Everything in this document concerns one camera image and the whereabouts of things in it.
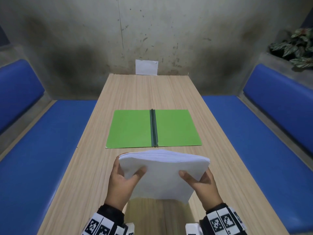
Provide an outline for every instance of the table surface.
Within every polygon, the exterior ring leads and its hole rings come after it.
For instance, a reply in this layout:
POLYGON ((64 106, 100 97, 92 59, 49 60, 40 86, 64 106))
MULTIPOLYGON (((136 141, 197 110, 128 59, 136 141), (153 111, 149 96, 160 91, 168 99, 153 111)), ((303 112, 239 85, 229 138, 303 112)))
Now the table surface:
MULTIPOLYGON (((288 234, 188 76, 110 74, 52 204, 38 232, 77 235, 104 203, 114 159, 124 152, 152 148, 106 149, 115 110, 188 109, 202 146, 166 147, 211 160, 222 199, 232 206, 248 234, 288 234)), ((186 234, 185 224, 205 216, 196 194, 189 204, 133 199, 125 222, 136 235, 186 234)))

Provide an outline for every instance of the potted plant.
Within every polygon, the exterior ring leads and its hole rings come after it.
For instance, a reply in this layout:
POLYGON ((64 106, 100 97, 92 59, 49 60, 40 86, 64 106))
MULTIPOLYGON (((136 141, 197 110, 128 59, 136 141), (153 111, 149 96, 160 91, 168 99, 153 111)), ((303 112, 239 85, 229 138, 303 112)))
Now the potted plant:
POLYGON ((313 28, 297 29, 289 39, 272 43, 268 48, 272 55, 286 59, 298 68, 312 68, 313 28))

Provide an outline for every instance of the white paper on wall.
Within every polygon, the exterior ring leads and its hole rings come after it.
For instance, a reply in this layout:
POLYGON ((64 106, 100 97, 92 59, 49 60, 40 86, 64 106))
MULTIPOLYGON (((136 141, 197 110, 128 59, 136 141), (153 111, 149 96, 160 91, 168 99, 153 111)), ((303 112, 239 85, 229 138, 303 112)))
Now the white paper on wall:
POLYGON ((147 172, 135 187, 131 199, 174 199, 188 203, 193 189, 179 176, 179 170, 187 171, 200 180, 210 164, 209 158, 167 150, 149 150, 127 153, 119 157, 119 163, 129 179, 142 166, 147 172))
POLYGON ((136 75, 157 75, 158 61, 136 59, 136 75))

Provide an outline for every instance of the right hand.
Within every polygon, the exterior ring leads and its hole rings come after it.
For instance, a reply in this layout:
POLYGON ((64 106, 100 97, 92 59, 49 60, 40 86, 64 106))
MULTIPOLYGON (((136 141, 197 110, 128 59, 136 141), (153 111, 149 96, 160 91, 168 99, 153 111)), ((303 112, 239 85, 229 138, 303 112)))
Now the right hand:
POLYGON ((218 193, 213 174, 209 168, 205 171, 200 181, 194 179, 186 171, 179 171, 179 176, 195 190, 205 211, 223 203, 218 193))

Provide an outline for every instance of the blue cushion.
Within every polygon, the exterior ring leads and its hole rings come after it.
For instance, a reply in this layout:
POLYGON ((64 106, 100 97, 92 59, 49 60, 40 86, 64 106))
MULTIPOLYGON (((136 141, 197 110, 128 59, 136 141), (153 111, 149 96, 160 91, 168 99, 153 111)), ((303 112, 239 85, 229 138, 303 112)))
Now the blue cushion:
POLYGON ((95 104, 57 101, 0 162, 1 234, 37 234, 95 104))
POLYGON ((255 67, 244 92, 313 153, 313 90, 260 64, 255 67))
POLYGON ((313 231, 313 172, 235 96, 204 96, 289 233, 313 231))
POLYGON ((34 104, 44 91, 26 60, 0 68, 0 133, 34 104))

